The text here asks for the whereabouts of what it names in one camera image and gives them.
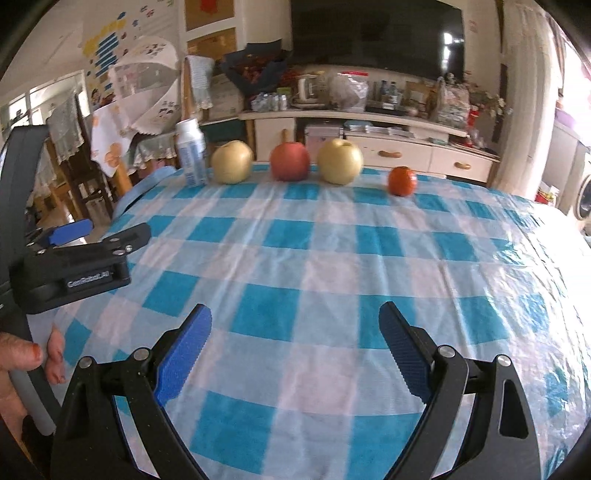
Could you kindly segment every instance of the white plastic bottle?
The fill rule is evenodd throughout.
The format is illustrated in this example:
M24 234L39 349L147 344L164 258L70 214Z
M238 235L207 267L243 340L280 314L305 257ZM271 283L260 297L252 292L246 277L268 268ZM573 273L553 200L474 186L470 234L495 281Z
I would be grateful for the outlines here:
M192 118L177 123L177 150L187 187L207 184L206 143L199 122Z

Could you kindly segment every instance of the drawer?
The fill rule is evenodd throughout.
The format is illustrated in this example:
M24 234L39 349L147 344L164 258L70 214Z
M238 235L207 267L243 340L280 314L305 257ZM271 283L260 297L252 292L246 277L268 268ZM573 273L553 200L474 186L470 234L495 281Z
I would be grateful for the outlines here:
M363 152L363 159L367 167L408 167L416 171L429 171L431 152L428 145L418 145L410 142L389 140L386 138L355 137L347 135ZM400 153L401 158L391 158L389 155Z
M264 118L255 120L256 159L269 161L273 149L283 142L283 130L287 130L287 141L293 142L296 131L293 118Z
M493 163L478 155L434 147L429 172L486 183Z

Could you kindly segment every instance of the television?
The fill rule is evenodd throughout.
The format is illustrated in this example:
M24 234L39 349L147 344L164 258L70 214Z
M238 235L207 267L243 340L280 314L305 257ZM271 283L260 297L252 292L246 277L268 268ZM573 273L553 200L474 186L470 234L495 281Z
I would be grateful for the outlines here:
M438 0L291 0L294 64L464 77L462 11Z

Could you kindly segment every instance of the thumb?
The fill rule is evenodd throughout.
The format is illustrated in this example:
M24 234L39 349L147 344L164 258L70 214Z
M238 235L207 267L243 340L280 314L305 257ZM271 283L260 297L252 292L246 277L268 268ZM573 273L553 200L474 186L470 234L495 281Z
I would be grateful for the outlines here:
M36 343L0 333L0 370L34 370L43 362L43 351Z

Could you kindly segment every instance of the table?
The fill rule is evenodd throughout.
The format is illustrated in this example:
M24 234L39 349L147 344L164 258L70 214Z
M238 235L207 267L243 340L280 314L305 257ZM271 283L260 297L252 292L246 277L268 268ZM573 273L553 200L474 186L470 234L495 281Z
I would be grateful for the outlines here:
M392 197L386 174L348 187L316 173L275 182L266 166L234 186L164 180L111 230L151 225L132 284L44 314L65 332L70 372L83 355L152 346L204 303L212 334L166 410L210 478L381 479L423 410L378 330L392 300L467 358L512 357L551 472L591 413L591 249L550 207L426 176Z

